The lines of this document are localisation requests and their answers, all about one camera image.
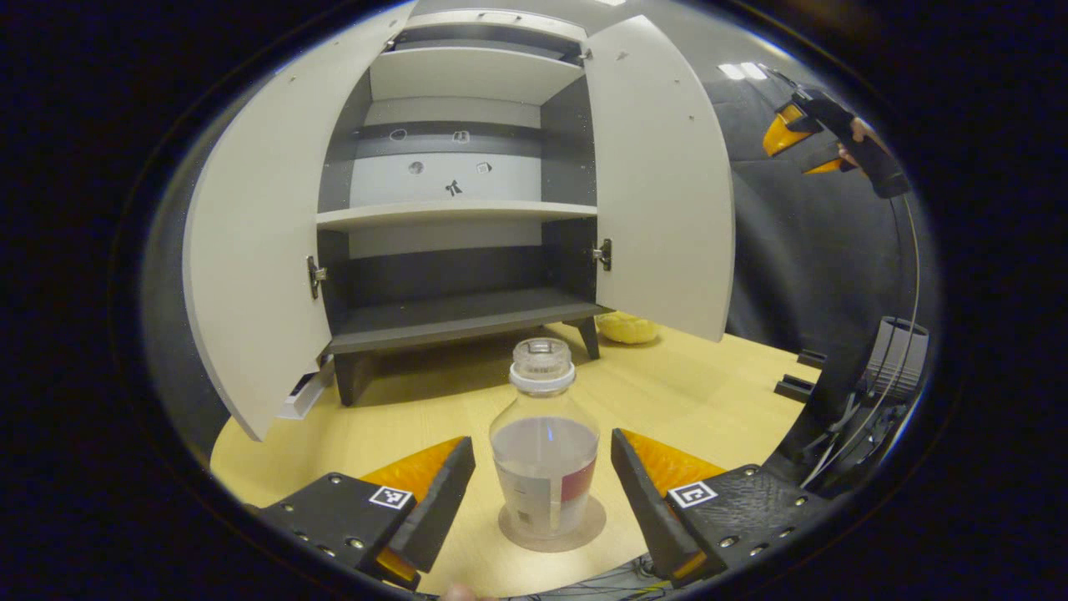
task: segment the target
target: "water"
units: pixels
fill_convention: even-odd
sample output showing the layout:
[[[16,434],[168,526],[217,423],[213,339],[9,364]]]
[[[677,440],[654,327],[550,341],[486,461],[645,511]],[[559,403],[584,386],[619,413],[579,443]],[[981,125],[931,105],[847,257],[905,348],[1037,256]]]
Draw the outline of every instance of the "water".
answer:
[[[529,417],[491,441],[514,527],[534,538],[565,535],[582,522],[597,460],[597,433],[565,417]]]

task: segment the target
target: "cabinet leg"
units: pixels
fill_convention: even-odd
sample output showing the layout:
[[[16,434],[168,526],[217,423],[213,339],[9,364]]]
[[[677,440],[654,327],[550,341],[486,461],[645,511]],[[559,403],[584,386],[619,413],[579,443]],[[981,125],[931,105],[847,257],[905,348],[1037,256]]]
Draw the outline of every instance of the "cabinet leg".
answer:
[[[346,353],[334,357],[337,374],[337,395],[341,405],[350,408],[371,384],[375,376],[375,358],[371,353]]]
[[[600,347],[597,346],[597,326],[593,318],[566,321],[564,325],[579,329],[582,344],[586,346],[586,354],[590,355],[591,360],[600,359]]]

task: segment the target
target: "circular coaster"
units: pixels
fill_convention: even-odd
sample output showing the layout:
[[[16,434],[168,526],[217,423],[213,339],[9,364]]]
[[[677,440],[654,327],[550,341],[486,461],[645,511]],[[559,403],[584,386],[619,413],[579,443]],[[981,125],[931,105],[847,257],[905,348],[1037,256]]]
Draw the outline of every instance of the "circular coaster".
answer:
[[[561,553],[578,549],[597,538],[597,535],[604,529],[607,521],[604,506],[593,495],[586,502],[586,513],[582,517],[579,527],[560,538],[540,539],[523,536],[512,526],[512,519],[504,507],[501,507],[501,512],[497,515],[497,524],[505,538],[523,549],[540,553]]]

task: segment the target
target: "plastic bottle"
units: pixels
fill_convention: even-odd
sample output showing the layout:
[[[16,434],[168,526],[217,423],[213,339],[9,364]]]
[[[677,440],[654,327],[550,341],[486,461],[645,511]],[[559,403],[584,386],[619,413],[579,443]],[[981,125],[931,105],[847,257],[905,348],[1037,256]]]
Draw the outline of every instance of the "plastic bottle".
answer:
[[[523,341],[513,361],[519,394],[489,428],[505,511],[520,536],[554,539],[582,523],[599,430],[567,394],[575,365],[564,342]]]

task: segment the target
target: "open cabinet door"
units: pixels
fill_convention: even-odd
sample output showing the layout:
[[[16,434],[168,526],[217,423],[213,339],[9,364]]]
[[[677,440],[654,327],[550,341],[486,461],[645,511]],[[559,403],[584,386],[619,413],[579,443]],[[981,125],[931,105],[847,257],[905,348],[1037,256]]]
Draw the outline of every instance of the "open cabinet door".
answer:
[[[352,86],[413,4],[343,31],[276,74],[197,181],[182,259],[189,323],[216,391],[253,440],[266,437],[330,343],[308,267],[327,143]]]
[[[720,123],[644,16],[586,41],[597,172],[597,304],[719,342],[734,275],[734,197]]]

